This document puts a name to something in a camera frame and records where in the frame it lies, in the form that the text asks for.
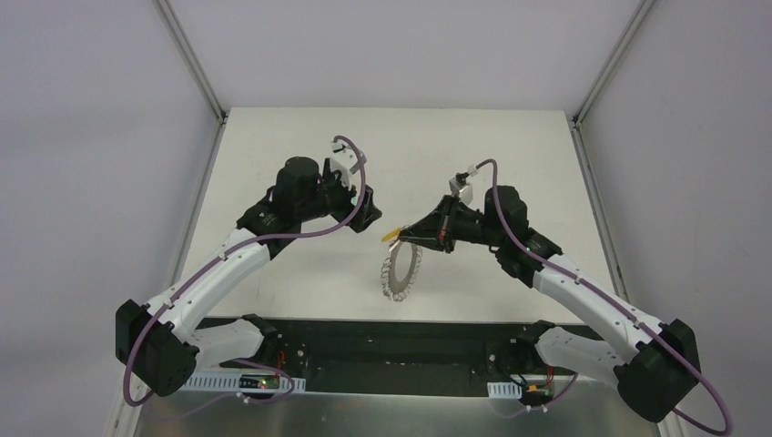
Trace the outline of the yellow tagged key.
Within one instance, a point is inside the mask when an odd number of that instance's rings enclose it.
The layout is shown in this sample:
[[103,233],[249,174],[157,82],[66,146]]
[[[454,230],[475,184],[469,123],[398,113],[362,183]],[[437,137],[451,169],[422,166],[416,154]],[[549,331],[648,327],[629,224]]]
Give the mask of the yellow tagged key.
[[381,242],[388,245],[394,244],[399,239],[401,231],[402,227],[398,227],[390,231],[387,235],[381,238]]

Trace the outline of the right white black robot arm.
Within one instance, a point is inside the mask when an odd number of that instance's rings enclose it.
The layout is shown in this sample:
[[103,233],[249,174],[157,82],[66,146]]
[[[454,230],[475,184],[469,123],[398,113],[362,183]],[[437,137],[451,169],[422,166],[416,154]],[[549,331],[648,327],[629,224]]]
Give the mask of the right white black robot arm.
[[458,241],[487,247],[509,276],[560,303],[600,337],[591,340],[540,320],[518,339],[522,369],[537,373],[553,366],[583,374],[616,389],[640,417],[662,421],[697,385],[689,371],[700,367],[694,331],[679,319],[664,323],[613,292],[592,289],[562,249],[530,227],[527,214],[512,186],[488,189],[483,209],[446,195],[398,239],[446,253]]

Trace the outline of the large metal disc keyring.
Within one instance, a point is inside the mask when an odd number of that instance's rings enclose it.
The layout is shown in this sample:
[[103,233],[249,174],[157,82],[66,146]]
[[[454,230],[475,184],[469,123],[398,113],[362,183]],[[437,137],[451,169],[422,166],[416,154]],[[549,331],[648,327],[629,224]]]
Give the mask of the large metal disc keyring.
[[387,254],[381,265],[381,292],[393,302],[402,302],[411,293],[422,264],[422,248],[399,241],[388,244]]

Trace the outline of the controller circuit board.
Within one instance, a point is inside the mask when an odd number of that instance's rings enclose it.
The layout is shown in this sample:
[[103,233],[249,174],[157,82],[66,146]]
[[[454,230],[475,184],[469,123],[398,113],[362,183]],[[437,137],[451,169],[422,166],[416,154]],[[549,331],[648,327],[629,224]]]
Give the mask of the controller circuit board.
[[239,387],[242,390],[275,391],[280,388],[281,377],[279,375],[242,374],[239,377]]
[[523,389],[520,403],[527,407],[542,408],[553,399],[554,391],[551,384],[529,385]]

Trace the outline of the left controller circuit board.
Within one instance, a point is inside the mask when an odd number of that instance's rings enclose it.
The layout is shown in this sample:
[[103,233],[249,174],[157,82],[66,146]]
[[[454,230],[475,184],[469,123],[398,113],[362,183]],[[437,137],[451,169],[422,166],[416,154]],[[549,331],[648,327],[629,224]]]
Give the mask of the left controller circuit board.
[[242,390],[275,391],[280,388],[281,377],[279,375],[242,374],[239,377],[239,387]]

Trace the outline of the right controller circuit board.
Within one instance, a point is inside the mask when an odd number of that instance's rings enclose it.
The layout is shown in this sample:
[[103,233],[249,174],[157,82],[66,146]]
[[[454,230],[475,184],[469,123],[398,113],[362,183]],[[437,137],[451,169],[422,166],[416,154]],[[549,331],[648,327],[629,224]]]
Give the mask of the right controller circuit board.
[[520,403],[527,407],[542,408],[553,399],[554,391],[551,384],[529,385],[523,389]]

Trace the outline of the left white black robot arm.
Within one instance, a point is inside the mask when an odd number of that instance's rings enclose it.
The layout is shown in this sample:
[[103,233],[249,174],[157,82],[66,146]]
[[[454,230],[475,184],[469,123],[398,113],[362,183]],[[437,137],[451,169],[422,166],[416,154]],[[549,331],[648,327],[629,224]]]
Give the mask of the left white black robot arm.
[[267,266],[297,239],[317,238],[348,227],[361,233],[381,217],[366,183],[366,158],[346,152],[322,164],[289,158],[273,186],[237,220],[218,249],[196,271],[144,304],[125,301],[116,311],[116,356],[126,367],[123,396],[135,400],[137,376],[149,395],[168,396],[199,370],[245,358],[267,368],[278,344],[270,325],[247,314],[217,328],[199,324],[244,279]]

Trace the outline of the left aluminium frame post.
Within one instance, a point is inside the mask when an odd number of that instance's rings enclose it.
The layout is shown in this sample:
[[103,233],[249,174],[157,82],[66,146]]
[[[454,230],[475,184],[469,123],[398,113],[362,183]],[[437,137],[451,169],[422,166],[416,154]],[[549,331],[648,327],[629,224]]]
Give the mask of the left aluminium frame post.
[[155,0],[154,5],[158,10],[159,16],[167,28],[172,42],[179,52],[183,63],[190,73],[195,85],[202,95],[209,111],[216,122],[223,126],[228,117],[228,111],[223,107],[217,92],[211,85],[203,65],[201,64],[196,51],[191,45],[186,31],[178,18],[172,3],[168,0]]

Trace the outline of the right aluminium frame post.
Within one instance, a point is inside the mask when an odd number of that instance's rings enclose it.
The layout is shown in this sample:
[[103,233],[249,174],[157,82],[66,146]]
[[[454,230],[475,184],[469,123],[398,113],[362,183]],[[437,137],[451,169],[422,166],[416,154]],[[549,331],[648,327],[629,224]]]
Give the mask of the right aluminium frame post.
[[579,129],[584,124],[594,109],[605,88],[613,80],[615,72],[622,64],[626,53],[644,27],[646,20],[658,4],[659,1],[657,0],[641,0],[637,2],[634,12],[625,24],[622,33],[617,38],[594,82],[584,96],[580,106],[572,115],[572,122],[576,129]]

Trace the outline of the aluminium frame post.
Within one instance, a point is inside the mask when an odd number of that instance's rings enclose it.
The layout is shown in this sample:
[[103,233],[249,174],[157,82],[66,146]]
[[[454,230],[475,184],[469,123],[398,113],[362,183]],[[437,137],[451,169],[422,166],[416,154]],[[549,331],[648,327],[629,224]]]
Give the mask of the aluminium frame post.
[[191,45],[186,31],[178,18],[172,3],[168,0],[155,0],[154,5],[158,10],[159,16],[167,28],[172,42],[179,52],[183,63],[190,73],[195,85],[202,95],[209,111],[216,122],[223,126],[228,117],[228,111],[223,107],[217,92],[211,85],[203,65],[201,64],[196,51]]
[[594,109],[605,88],[613,80],[615,72],[622,64],[626,53],[644,27],[646,20],[658,4],[659,1],[657,0],[641,0],[637,2],[634,12],[625,24],[622,33],[617,38],[594,82],[584,96],[580,106],[572,115],[572,122],[576,129],[579,129],[584,124]]

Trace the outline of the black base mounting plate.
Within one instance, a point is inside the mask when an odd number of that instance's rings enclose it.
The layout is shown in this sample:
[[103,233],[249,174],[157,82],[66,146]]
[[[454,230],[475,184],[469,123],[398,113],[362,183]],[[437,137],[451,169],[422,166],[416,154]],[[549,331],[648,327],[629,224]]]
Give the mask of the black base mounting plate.
[[482,398],[494,382],[546,370],[518,344],[534,323],[267,319],[268,343],[251,361],[306,382],[306,391]]

